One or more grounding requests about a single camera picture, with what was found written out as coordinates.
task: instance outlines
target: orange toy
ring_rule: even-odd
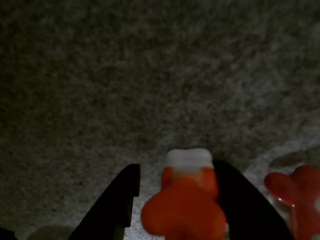
[[[216,200],[218,185],[206,149],[175,149],[167,154],[162,190],[143,207],[145,230],[166,240],[222,240],[226,217]]]
[[[313,166],[300,166],[291,175],[273,172],[264,179],[269,192],[292,208],[291,229],[296,240],[319,239],[320,171]]]

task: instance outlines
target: glossy red object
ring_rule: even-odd
[[[320,235],[320,171],[313,166],[300,166],[291,175],[270,173],[264,179],[269,192],[292,207],[290,226],[296,240],[312,240]]]

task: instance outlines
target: plastic toy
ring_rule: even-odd
[[[141,220],[166,240],[293,240],[284,220],[235,168],[205,149],[167,155],[162,190],[144,206]]]
[[[296,240],[320,239],[319,170],[304,165],[289,176],[270,173],[264,184],[276,199],[291,207],[290,226]]]

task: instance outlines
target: white cap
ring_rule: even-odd
[[[214,168],[213,157],[205,148],[173,149],[166,154],[166,166],[173,168]]]

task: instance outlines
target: orange object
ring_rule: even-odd
[[[193,152],[186,156],[197,162]],[[213,166],[178,163],[178,167],[164,169],[161,192],[144,205],[143,227],[166,240],[222,240],[226,217],[216,203],[218,185]]]

